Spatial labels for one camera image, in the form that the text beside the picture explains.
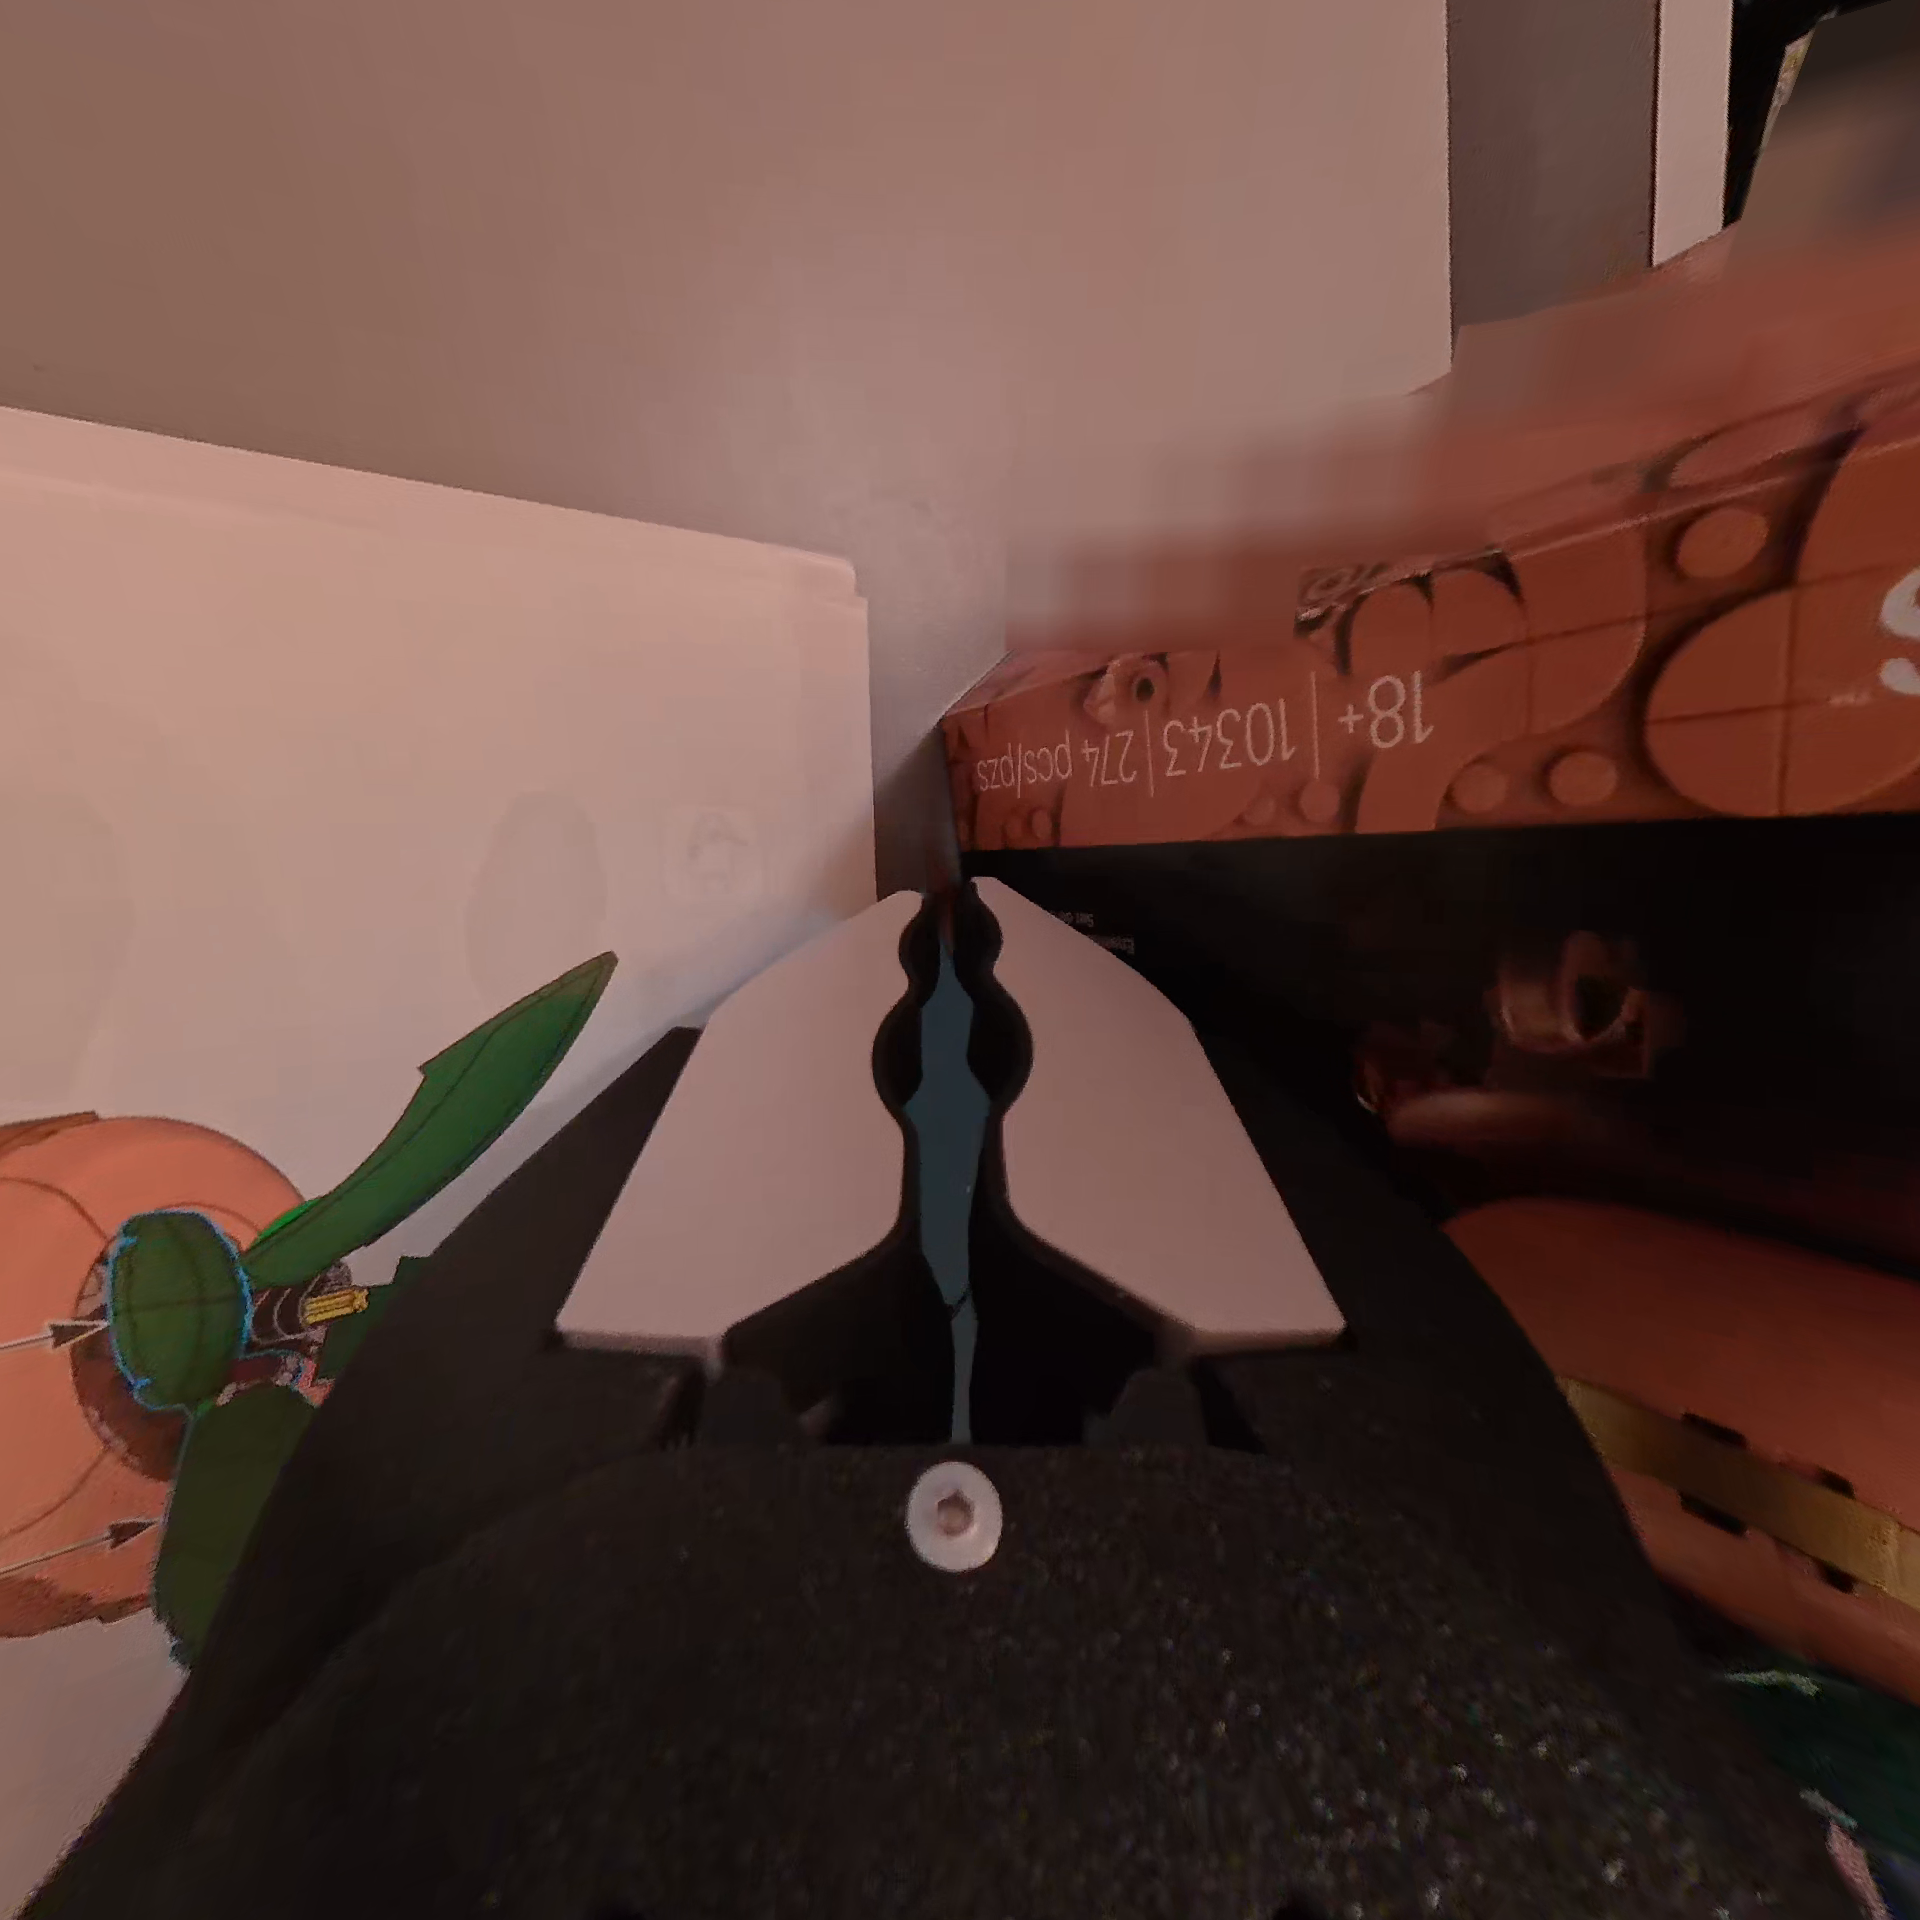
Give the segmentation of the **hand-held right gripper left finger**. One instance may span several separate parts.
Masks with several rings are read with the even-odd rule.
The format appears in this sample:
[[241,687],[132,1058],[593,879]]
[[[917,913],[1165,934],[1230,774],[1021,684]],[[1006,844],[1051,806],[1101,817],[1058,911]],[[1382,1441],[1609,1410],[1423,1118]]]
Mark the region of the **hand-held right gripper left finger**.
[[568,1345],[717,1363],[895,1233],[918,1198],[931,908],[893,891],[715,1008],[559,1312]]

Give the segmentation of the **black orchid toy set box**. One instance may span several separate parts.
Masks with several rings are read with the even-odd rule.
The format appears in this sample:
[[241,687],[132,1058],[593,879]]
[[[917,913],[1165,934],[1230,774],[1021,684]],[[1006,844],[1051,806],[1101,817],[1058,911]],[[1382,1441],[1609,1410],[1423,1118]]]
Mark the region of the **black orchid toy set box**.
[[941,721],[958,848],[1272,1021],[1917,1916],[1917,214],[1473,326]]

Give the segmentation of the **building instruction booklet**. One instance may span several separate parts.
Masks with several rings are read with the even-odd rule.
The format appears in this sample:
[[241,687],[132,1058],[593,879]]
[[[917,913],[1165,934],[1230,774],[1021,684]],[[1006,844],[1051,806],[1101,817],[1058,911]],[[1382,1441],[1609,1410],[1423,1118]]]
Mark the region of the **building instruction booklet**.
[[172,1419],[97,1264],[262,1229],[421,1065],[612,952],[526,1116],[383,1284],[667,1027],[877,899],[853,566],[4,409],[4,1916],[181,1688]]

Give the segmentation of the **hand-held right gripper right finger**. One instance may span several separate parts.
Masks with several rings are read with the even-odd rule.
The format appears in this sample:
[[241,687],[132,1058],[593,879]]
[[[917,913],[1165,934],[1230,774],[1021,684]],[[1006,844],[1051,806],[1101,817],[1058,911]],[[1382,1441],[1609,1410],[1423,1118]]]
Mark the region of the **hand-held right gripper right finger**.
[[972,1072],[1012,1229],[1178,1356],[1337,1342],[1332,1287],[1178,1004],[1000,877],[964,905]]

